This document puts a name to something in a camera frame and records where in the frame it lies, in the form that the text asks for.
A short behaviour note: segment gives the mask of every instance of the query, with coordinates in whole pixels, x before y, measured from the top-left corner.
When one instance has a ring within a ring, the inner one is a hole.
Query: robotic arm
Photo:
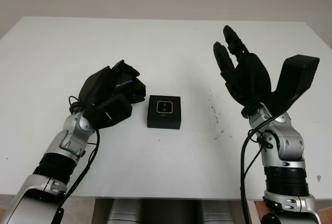
[[[262,223],[318,223],[315,198],[306,183],[304,142],[292,127],[287,110],[307,91],[313,81],[319,58],[296,55],[285,60],[276,90],[271,92],[269,74],[257,55],[249,53],[237,34],[225,26],[228,50],[235,55],[234,67],[225,46],[214,44],[214,54],[231,96],[244,106],[242,116],[253,129],[241,151],[241,201],[245,221],[249,224],[245,199],[244,152],[257,133],[267,189],[264,201],[272,211]]]
[[[139,72],[123,60],[90,76],[78,101],[71,104],[63,130],[46,150],[39,166],[28,176],[7,210],[1,224],[61,222],[62,204],[73,193],[90,168],[99,147],[99,129],[131,116],[131,104],[145,97]],[[87,167],[67,191],[70,175],[84,156],[89,137],[96,132],[96,148]]]

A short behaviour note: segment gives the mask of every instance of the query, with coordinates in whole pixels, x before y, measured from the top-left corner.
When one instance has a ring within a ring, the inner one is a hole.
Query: black square device
[[[177,96],[150,95],[147,127],[180,129],[181,100]]]

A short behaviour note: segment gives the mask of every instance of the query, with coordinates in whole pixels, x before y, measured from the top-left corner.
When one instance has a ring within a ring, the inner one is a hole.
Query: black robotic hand
[[[238,65],[234,67],[227,49],[220,43],[214,44],[213,51],[229,93],[244,106],[244,118],[248,118],[262,103],[272,116],[281,115],[310,88],[319,58],[298,54],[286,59],[278,86],[271,92],[269,73],[258,56],[249,53],[237,34],[227,25],[224,27],[224,36],[228,50],[236,56]]]
[[[84,109],[94,129],[113,126],[131,116],[131,104],[144,101],[145,85],[137,79],[139,72],[121,60],[91,75],[84,83],[78,102],[71,105],[74,113]]]

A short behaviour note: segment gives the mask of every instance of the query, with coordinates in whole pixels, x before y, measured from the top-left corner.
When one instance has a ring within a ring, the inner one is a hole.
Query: black cable
[[[72,95],[71,95],[71,96],[69,96],[69,98],[68,98],[69,106],[72,105],[71,98],[74,98],[75,100],[79,101],[78,98],[76,98],[75,96],[72,96]]]
[[[250,130],[248,131],[248,135],[249,135],[253,130],[254,130],[254,129],[250,129]],[[250,138],[250,140],[251,140],[252,142],[254,142],[254,143],[258,143],[258,141],[257,141],[257,140],[253,140],[252,137]]]
[[[63,201],[60,203],[59,208],[62,207],[63,203],[71,196],[71,194],[75,191],[75,189],[77,188],[77,186],[79,185],[79,183],[82,181],[82,179],[84,178],[84,176],[87,174],[87,172],[90,169],[90,166],[92,164],[92,162],[95,159],[95,156],[97,155],[98,149],[99,149],[99,143],[100,143],[100,134],[99,134],[99,130],[95,130],[96,135],[97,135],[97,142],[95,144],[95,148],[94,150],[91,152],[87,166],[84,168],[84,170],[81,172],[81,174],[78,176],[78,178],[76,179],[76,181],[73,183],[73,185],[71,186],[71,188],[68,190],[66,196],[64,197]]]
[[[278,117],[278,115],[276,115],[275,117],[271,117],[271,118],[265,120],[264,122],[262,122],[261,124],[259,124],[255,129],[252,130],[252,132],[250,132],[250,134],[244,140],[243,145],[242,145],[242,149],[241,149],[241,173],[240,173],[241,182],[240,182],[240,192],[241,192],[242,212],[243,212],[244,220],[245,220],[246,224],[250,224],[250,221],[249,221],[248,205],[247,205],[246,196],[245,196],[245,184],[244,184],[244,179],[245,179],[245,171],[244,171],[245,149],[246,149],[246,147],[248,145],[248,142],[253,137],[253,135],[256,132],[258,132],[263,126],[265,126],[269,122],[273,121],[277,117]]]
[[[253,163],[255,162],[256,158],[259,156],[259,154],[261,153],[261,151],[263,150],[263,146],[260,147],[258,153],[256,154],[256,156],[252,159],[251,163],[249,164],[249,166],[247,167],[247,169],[245,170],[244,172],[244,179],[245,179],[245,176],[247,175],[247,172],[249,171],[251,165],[253,165]]]

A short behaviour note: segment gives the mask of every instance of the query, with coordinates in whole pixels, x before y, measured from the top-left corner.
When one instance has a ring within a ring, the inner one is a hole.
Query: white tabletop
[[[124,59],[141,72],[147,100],[133,106],[131,118],[101,130],[100,151],[74,195],[239,199],[240,150],[250,126],[213,55],[214,42],[225,43],[226,24],[260,57],[272,88],[286,58],[321,58],[312,88],[288,113],[305,141],[311,194],[332,198],[332,50],[306,24],[48,17],[24,17],[0,40],[0,194],[15,194],[38,166],[69,115],[68,96]],[[146,127],[150,94],[181,97],[180,130]],[[257,150],[248,146],[247,163]],[[263,196],[260,159],[246,188],[249,199]]]

